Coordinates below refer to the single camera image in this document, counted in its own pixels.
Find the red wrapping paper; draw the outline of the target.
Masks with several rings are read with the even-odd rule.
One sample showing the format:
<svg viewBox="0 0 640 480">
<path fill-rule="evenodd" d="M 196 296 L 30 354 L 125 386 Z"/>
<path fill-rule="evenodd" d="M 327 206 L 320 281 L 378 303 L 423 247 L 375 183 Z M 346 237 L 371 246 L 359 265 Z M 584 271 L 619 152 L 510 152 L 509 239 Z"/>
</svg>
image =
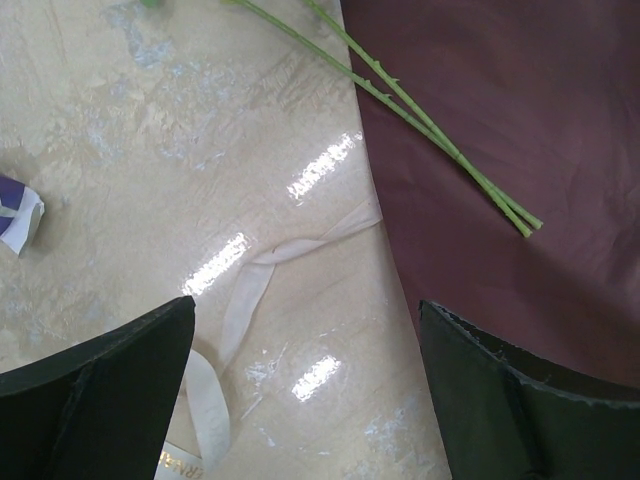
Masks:
<svg viewBox="0 0 640 480">
<path fill-rule="evenodd" d="M 346 1 L 348 33 L 495 185 L 358 95 L 408 308 L 434 301 L 573 370 L 639 383 L 639 5 Z"/>
</svg>

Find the cream ribbon gold lettering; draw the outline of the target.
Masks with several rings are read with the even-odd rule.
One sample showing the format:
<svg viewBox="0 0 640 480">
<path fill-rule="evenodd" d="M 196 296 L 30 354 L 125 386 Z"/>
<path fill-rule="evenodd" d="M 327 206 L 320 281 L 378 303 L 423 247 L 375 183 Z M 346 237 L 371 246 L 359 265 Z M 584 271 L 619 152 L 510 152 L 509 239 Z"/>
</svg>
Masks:
<svg viewBox="0 0 640 480">
<path fill-rule="evenodd" d="M 381 221 L 378 201 L 363 201 L 318 239 L 293 239 L 254 257 L 239 273 L 223 317 L 223 366 L 229 365 L 249 329 L 277 265 L 340 241 Z M 188 453 L 166 441 L 159 458 L 157 479 L 204 479 L 219 465 L 231 444 L 231 421 L 217 372 L 203 355 L 189 353 L 184 384 L 186 401 L 200 454 Z"/>
</svg>

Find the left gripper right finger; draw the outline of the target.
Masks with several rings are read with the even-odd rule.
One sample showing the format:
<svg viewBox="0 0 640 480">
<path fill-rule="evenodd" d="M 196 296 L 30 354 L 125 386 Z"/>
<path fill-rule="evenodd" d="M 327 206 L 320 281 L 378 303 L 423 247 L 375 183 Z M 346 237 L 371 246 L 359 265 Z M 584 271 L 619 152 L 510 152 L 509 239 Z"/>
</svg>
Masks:
<svg viewBox="0 0 640 480">
<path fill-rule="evenodd" d="M 636 479 L 639 392 L 420 304 L 420 350 L 455 479 Z"/>
</svg>

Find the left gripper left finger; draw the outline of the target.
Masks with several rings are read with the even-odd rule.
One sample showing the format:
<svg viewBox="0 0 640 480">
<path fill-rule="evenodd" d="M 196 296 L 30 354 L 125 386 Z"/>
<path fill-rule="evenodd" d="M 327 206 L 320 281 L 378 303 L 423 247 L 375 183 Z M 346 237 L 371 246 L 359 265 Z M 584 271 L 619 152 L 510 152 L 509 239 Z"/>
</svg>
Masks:
<svg viewBox="0 0 640 480">
<path fill-rule="evenodd" d="M 2 478 L 153 478 L 194 331 L 183 296 L 3 373 Z"/>
</svg>

